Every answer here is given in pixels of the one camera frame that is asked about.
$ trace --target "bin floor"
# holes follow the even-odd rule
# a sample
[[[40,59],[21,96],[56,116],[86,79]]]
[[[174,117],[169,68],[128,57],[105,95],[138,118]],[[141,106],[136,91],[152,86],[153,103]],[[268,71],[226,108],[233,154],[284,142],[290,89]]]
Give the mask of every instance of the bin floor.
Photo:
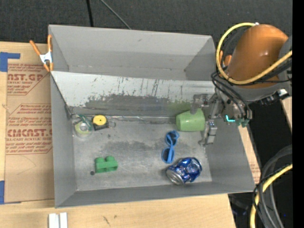
[[[175,124],[111,120],[114,128],[93,131],[86,139],[75,134],[74,161],[77,190],[174,185],[166,176],[169,164],[162,161],[161,153],[168,145],[167,132]],[[196,157],[203,171],[195,182],[212,181],[205,147],[198,144],[200,132],[179,132],[173,163],[184,157]],[[97,157],[113,156],[118,162],[116,171],[95,173]]]

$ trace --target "tape measure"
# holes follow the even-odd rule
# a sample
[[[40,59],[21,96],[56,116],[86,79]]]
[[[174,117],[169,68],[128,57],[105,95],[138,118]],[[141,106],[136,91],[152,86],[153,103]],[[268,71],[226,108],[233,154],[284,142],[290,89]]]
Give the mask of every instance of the tape measure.
[[[104,115],[96,115],[93,118],[93,126],[95,130],[107,128],[108,120]]]

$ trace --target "yellow cable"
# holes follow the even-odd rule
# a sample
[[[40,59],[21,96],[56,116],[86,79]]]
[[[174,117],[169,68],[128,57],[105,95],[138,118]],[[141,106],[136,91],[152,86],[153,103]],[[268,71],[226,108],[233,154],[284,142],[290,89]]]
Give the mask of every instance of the yellow cable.
[[[263,184],[263,192],[270,186],[271,183],[273,183],[278,177],[282,176],[285,172],[291,170],[293,168],[293,165],[290,164],[287,167],[285,167],[284,169],[282,169],[280,172],[278,172],[277,174],[273,175],[272,177],[270,177],[269,179],[267,179],[265,181],[265,183]],[[258,205],[259,202],[259,194],[257,193],[256,197],[255,197],[255,202],[256,205]],[[256,228],[256,208],[254,205],[252,205],[251,207],[251,212],[250,212],[250,228]]]
[[[283,56],[282,58],[277,60],[272,66],[270,66],[269,68],[264,70],[262,73],[258,74],[257,76],[254,76],[253,78],[246,79],[246,80],[235,80],[235,79],[229,78],[229,76],[224,72],[224,70],[222,69],[221,64],[220,64],[220,49],[221,49],[222,43],[223,43],[224,39],[227,37],[227,35],[230,32],[232,32],[233,30],[235,30],[235,29],[237,29],[241,26],[255,26],[255,25],[256,24],[254,24],[254,23],[240,23],[240,24],[234,25],[229,30],[227,30],[226,33],[222,36],[222,38],[219,40],[217,51],[216,51],[217,67],[218,67],[219,72],[223,75],[223,77],[226,80],[228,80],[229,82],[233,83],[233,84],[244,85],[244,84],[252,83],[252,82],[260,79],[261,77],[265,76],[266,74],[268,74],[272,70],[274,70],[278,65],[280,65],[282,62],[287,60],[293,54],[293,51],[291,50],[285,56]]]

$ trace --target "wooden table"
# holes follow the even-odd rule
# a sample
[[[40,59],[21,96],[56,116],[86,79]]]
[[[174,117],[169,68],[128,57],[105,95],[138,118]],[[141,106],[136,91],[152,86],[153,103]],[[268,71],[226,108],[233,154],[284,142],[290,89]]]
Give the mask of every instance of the wooden table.
[[[28,46],[29,43],[0,42],[0,48],[7,48],[7,51],[18,48],[20,52]],[[4,179],[5,168],[6,85],[7,73],[0,72],[0,181]],[[285,100],[283,105],[291,119],[291,99]],[[246,128],[239,130],[257,182],[260,173],[250,137]],[[63,209],[55,209],[52,199],[5,204],[0,205],[0,227],[47,228],[48,214],[61,212],[67,212],[69,228],[236,227],[227,194]]]

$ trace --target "black floor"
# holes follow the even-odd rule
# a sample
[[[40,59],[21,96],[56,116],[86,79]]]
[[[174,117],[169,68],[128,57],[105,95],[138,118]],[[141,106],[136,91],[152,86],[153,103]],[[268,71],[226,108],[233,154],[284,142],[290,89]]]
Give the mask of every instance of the black floor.
[[[104,1],[131,29],[211,35],[216,45],[228,28],[242,22],[271,24],[288,36],[293,32],[293,0]],[[48,24],[90,26],[86,0],[0,0],[0,3],[1,41],[28,42],[33,39],[45,43]],[[99,0],[90,0],[90,4],[95,27],[128,29]],[[266,108],[254,105],[252,109],[254,119],[250,129],[263,164],[277,150],[291,143],[291,133],[280,104]],[[290,183],[289,187],[284,186],[282,197],[285,197],[286,189],[292,188]],[[231,197],[237,228],[247,228],[249,223],[248,210],[236,206],[238,202],[235,201],[245,204],[241,205],[244,208],[250,195]]]

